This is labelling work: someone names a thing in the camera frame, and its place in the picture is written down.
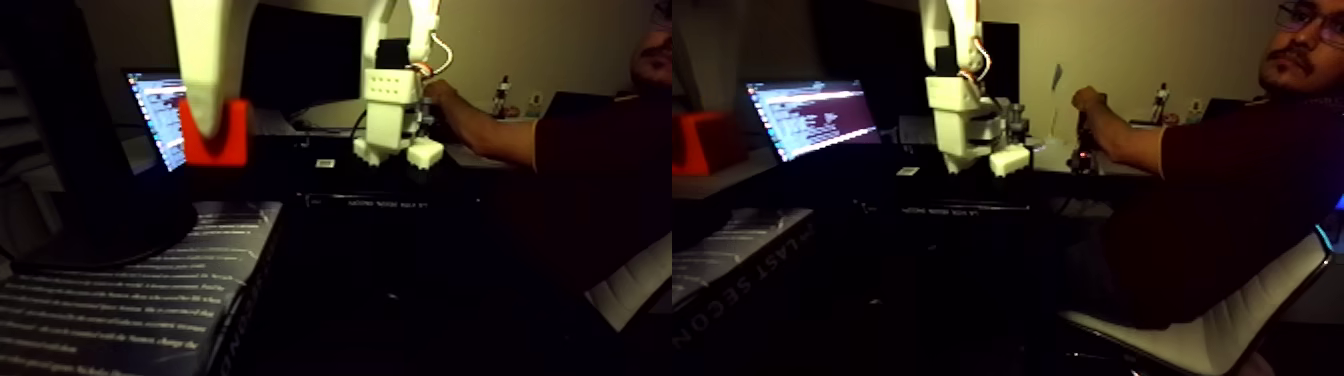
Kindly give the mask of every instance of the wall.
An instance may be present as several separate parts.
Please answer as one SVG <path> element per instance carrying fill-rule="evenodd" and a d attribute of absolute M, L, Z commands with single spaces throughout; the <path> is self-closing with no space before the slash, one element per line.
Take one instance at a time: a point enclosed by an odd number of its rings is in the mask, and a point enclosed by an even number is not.
<path fill-rule="evenodd" d="M 731 110 L 732 85 L 738 74 L 741 21 L 750 0 L 696 1 L 673 0 L 672 17 L 677 56 L 683 64 L 680 74 L 691 74 L 695 89 L 692 98 L 704 110 Z"/>
<path fill-rule="evenodd" d="M 872 1 L 918 9 L 914 0 Z M 1070 99 L 1083 86 L 1107 93 L 1111 107 L 1126 118 L 1145 118 L 1163 82 L 1172 91 L 1168 111 L 1183 118 L 1196 98 L 1261 94 L 1257 67 L 1277 30 L 1277 4 L 984 0 L 981 19 L 1021 26 L 1021 98 L 1032 134 L 1048 136 L 1054 124 L 1054 137 L 1071 144 L 1078 114 Z M 1064 74 L 1051 93 L 1056 63 Z"/>
<path fill-rule="evenodd" d="M 823 74 L 809 0 L 676 0 L 673 15 L 706 110 L 732 110 L 741 79 Z"/>
<path fill-rule="evenodd" d="M 134 122 L 138 114 L 120 70 L 176 66 L 168 0 L 77 1 L 89 20 L 113 118 Z M 262 3 L 336 15 L 368 12 L 364 0 Z M 392 38 L 405 38 L 410 23 L 406 1 L 399 3 L 388 28 Z M 513 82 L 513 105 L 526 103 L 534 91 L 542 91 L 547 101 L 556 90 L 614 94 L 629 86 L 630 56 L 648 30 L 650 12 L 650 1 L 632 0 L 444 0 L 439 35 L 456 58 L 441 77 L 477 106 L 489 106 L 505 74 Z M 435 48 L 430 62 L 442 58 Z M 305 118 L 344 128 L 362 110 L 362 101 L 349 101 L 314 107 Z"/>
<path fill-rule="evenodd" d="M 121 70 L 177 66 L 168 0 L 75 0 L 75 4 L 83 9 L 89 26 L 98 56 L 98 85 L 112 120 L 138 124 L 142 120 Z"/>

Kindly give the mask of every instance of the man's hand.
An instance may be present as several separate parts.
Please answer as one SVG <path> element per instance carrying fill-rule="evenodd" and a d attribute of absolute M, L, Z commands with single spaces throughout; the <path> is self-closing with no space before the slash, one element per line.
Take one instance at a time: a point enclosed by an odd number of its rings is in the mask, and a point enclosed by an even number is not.
<path fill-rule="evenodd" d="M 444 110 L 445 122 L 472 152 L 487 158 L 534 167 L 532 156 L 536 150 L 532 126 L 501 125 L 462 99 L 457 89 L 442 79 L 425 85 L 421 94 Z"/>
<path fill-rule="evenodd" d="M 1074 93 L 1074 109 L 1078 111 L 1086 113 L 1098 106 L 1106 106 L 1106 94 L 1097 93 L 1097 89 L 1087 86 Z"/>
<path fill-rule="evenodd" d="M 434 103 L 442 103 L 445 98 L 457 97 L 457 89 L 448 85 L 448 81 L 439 79 L 425 85 L 425 98 L 430 98 Z"/>
<path fill-rule="evenodd" d="M 1087 128 L 1111 161 L 1161 176 L 1163 133 L 1134 129 L 1106 106 L 1106 94 L 1091 86 L 1074 93 L 1074 107 L 1087 113 Z"/>

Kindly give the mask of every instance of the maroon shirt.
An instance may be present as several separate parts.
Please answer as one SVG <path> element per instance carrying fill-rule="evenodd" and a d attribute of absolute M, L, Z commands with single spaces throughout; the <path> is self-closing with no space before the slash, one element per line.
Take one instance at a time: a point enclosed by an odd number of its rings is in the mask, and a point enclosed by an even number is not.
<path fill-rule="evenodd" d="M 1165 130 L 1164 183 L 1102 242 L 1136 325 L 1188 322 L 1241 289 L 1344 193 L 1344 109 L 1265 103 Z"/>
<path fill-rule="evenodd" d="M 527 258 L 586 291 L 671 231 L 669 99 L 640 97 L 536 124 L 536 175 L 505 195 Z"/>

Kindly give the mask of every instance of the laptop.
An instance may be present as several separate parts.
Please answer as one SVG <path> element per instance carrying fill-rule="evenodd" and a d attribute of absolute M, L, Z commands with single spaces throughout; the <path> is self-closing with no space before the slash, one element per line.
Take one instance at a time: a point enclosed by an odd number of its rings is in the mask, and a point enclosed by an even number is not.
<path fill-rule="evenodd" d="M 880 144 L 857 81 L 749 82 L 746 94 L 778 161 L 837 144 Z"/>
<path fill-rule="evenodd" d="M 187 97 L 181 74 L 176 70 L 137 68 L 125 70 L 125 78 L 164 167 L 171 172 L 187 164 L 181 118 L 177 117 L 177 101 Z"/>

